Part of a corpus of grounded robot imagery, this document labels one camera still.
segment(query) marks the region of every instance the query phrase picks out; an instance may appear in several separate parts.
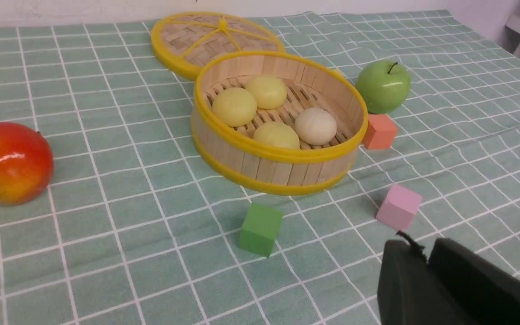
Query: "tablecloth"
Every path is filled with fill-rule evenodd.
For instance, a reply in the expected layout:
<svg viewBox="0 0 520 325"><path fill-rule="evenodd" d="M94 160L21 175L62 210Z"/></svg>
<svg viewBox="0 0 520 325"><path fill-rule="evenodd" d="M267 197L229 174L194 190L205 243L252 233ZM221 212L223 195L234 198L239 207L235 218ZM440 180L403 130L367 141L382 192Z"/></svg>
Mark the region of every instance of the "tablecloth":
<svg viewBox="0 0 520 325"><path fill-rule="evenodd" d="M351 81L405 65L392 148L362 148L329 191L257 193L198 156L193 83L153 57L155 21L0 28L0 121L39 130L56 164L0 207L0 324L379 324L392 183L423 196L427 253L450 237L520 279L520 60L446 11L253 20ZM236 246L251 202L285 213L269 259Z"/></svg>

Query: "yellow bun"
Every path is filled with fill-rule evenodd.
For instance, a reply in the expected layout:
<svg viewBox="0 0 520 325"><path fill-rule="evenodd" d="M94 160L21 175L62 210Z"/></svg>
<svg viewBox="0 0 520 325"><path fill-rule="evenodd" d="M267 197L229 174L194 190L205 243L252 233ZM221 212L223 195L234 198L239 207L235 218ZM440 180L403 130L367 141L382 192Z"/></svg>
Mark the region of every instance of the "yellow bun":
<svg viewBox="0 0 520 325"><path fill-rule="evenodd" d="M258 107L263 109L275 109L286 100L286 84L277 76L269 74L254 76L246 84L246 90L254 95Z"/></svg>
<svg viewBox="0 0 520 325"><path fill-rule="evenodd" d="M256 99L250 91L234 87L216 96L212 104L212 113L229 127L240 127L254 118L257 108Z"/></svg>
<svg viewBox="0 0 520 325"><path fill-rule="evenodd" d="M269 146L299 149L300 139L294 129L282 122L267 122L260 125L252 137Z"/></svg>

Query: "green cube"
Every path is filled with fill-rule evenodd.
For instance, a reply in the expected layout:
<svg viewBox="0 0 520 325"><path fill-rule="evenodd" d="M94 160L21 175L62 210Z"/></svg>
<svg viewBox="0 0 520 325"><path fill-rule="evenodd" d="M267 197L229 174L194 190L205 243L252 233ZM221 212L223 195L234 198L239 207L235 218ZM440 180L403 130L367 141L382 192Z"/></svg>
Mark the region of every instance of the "green cube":
<svg viewBox="0 0 520 325"><path fill-rule="evenodd" d="M240 230L238 247L251 253L270 257L274 241L280 232L283 213L252 203Z"/></svg>

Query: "fake fruit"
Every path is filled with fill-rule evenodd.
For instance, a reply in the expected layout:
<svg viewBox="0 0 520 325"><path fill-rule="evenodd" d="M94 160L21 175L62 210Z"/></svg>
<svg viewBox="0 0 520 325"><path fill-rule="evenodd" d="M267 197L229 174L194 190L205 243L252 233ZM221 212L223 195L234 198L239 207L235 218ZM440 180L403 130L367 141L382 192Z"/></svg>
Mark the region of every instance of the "fake fruit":
<svg viewBox="0 0 520 325"><path fill-rule="evenodd" d="M260 125L252 138L263 144L284 149L300 149L300 139L293 128L282 122L270 121Z"/></svg>
<svg viewBox="0 0 520 325"><path fill-rule="evenodd" d="M228 88L216 96L212 104L214 113L229 127L240 127L249 123L256 115L256 99L244 88Z"/></svg>
<svg viewBox="0 0 520 325"><path fill-rule="evenodd" d="M410 92L410 75L398 62L380 60L367 65L355 87L369 113L387 114L399 107Z"/></svg>
<svg viewBox="0 0 520 325"><path fill-rule="evenodd" d="M248 83L246 90L250 91L258 107L263 109L275 109L286 101L286 84L282 79L270 74L258 74Z"/></svg>
<svg viewBox="0 0 520 325"><path fill-rule="evenodd" d="M22 124L0 122L0 204L31 201L52 175L53 155L45 138Z"/></svg>

